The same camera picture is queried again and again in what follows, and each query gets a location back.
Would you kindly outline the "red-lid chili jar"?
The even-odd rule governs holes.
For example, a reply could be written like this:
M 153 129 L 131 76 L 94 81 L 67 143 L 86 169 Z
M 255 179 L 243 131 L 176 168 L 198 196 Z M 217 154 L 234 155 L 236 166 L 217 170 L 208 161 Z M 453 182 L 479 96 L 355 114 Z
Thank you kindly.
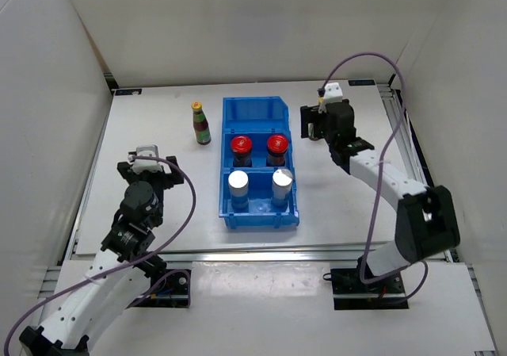
M 281 134 L 273 134 L 267 140 L 268 155 L 266 165 L 268 167 L 283 167 L 286 163 L 285 156 L 288 150 L 288 139 Z
M 253 142 L 248 136 L 235 136 L 231 140 L 234 167 L 251 167 Z

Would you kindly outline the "yellow-cap sauce bottle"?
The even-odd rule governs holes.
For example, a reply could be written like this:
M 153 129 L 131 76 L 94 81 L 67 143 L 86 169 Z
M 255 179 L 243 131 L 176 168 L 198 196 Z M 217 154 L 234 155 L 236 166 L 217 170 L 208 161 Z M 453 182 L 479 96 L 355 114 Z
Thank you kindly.
M 199 101 L 191 104 L 193 111 L 193 129 L 196 135 L 196 141 L 200 145 L 207 145 L 211 142 L 211 133 L 208 120 L 203 111 L 203 106 Z
M 322 138 L 320 124 L 308 124 L 308 138 L 311 141 L 319 141 Z

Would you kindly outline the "silver-cap white shaker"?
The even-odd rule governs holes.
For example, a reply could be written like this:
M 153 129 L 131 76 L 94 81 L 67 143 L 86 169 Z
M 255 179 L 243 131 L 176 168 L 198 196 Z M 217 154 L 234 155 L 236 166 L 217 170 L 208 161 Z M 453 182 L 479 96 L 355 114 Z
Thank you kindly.
M 292 191 L 294 177 L 288 168 L 280 168 L 272 177 L 272 203 L 275 206 L 285 206 Z
M 242 170 L 235 170 L 230 173 L 227 181 L 231 195 L 231 205 L 235 209 L 245 209 L 248 206 L 248 174 Z

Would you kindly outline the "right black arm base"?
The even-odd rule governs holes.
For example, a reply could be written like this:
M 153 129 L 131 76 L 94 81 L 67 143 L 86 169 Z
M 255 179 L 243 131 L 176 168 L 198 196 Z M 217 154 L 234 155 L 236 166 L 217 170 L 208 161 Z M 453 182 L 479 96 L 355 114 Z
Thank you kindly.
M 408 309 L 405 286 L 401 274 L 365 285 L 359 271 L 334 268 L 322 275 L 331 283 L 335 311 L 376 311 Z

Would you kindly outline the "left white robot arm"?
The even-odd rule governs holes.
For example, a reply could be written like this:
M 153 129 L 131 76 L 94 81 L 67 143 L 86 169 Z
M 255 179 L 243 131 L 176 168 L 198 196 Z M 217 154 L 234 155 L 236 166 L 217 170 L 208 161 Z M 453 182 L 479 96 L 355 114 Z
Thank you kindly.
M 27 355 L 87 355 L 101 333 L 144 291 L 163 289 L 171 274 L 148 248 L 162 225 L 164 193 L 187 182 L 177 159 L 138 148 L 117 165 L 128 187 L 111 228 L 82 280 L 41 324 L 27 326 L 19 341 Z

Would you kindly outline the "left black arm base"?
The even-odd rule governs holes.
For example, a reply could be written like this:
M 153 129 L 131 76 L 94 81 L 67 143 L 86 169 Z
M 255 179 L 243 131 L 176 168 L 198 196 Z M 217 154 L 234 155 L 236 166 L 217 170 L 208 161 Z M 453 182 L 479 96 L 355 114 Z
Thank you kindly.
M 150 288 L 129 308 L 189 308 L 191 276 L 190 269 L 167 269 L 160 277 L 151 279 Z

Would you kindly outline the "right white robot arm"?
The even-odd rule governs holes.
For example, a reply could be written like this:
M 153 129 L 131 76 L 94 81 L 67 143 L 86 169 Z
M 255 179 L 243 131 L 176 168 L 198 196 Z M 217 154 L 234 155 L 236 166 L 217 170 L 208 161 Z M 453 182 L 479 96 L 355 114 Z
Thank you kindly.
M 334 163 L 375 190 L 374 214 L 381 200 L 396 213 L 394 239 L 375 250 L 370 243 L 365 244 L 356 272 L 360 289 L 372 293 L 385 278 L 460 244 L 450 190 L 427 186 L 387 162 L 356 134 L 349 101 L 303 106 L 300 120 L 303 138 L 325 140 Z

